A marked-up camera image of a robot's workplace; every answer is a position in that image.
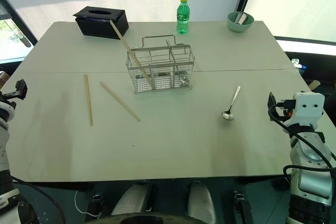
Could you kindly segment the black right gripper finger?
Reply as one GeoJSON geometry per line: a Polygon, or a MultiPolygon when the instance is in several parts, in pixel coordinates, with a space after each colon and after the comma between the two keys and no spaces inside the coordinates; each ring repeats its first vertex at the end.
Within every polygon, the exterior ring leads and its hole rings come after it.
{"type": "Polygon", "coordinates": [[[269,97],[268,97],[268,102],[267,102],[269,114],[272,115],[272,113],[274,112],[275,105],[276,105],[276,98],[272,92],[269,92],[269,97]]]}

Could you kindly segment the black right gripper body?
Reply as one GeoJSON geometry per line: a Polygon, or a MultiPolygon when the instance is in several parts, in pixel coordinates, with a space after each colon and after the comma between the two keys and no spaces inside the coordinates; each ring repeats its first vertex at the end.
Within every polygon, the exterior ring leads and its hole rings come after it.
{"type": "Polygon", "coordinates": [[[293,109],[296,106],[296,100],[282,100],[278,102],[275,106],[275,118],[276,119],[290,119],[292,117],[293,109]],[[279,115],[276,108],[280,108],[283,112],[283,115],[279,115]]]}

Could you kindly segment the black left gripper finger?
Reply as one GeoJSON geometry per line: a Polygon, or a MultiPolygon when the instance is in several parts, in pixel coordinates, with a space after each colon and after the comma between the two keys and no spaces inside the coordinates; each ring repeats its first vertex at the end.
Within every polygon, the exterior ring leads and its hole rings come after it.
{"type": "Polygon", "coordinates": [[[18,80],[15,85],[16,88],[16,97],[24,100],[28,91],[27,84],[24,79],[18,80]]]}

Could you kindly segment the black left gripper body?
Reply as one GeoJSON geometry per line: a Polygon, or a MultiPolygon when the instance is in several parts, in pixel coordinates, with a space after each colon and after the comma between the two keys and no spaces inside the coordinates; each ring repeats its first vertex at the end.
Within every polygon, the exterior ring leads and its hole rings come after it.
{"type": "Polygon", "coordinates": [[[13,99],[19,96],[19,92],[10,92],[10,93],[2,93],[1,92],[1,102],[7,102],[9,99],[13,99]]]}

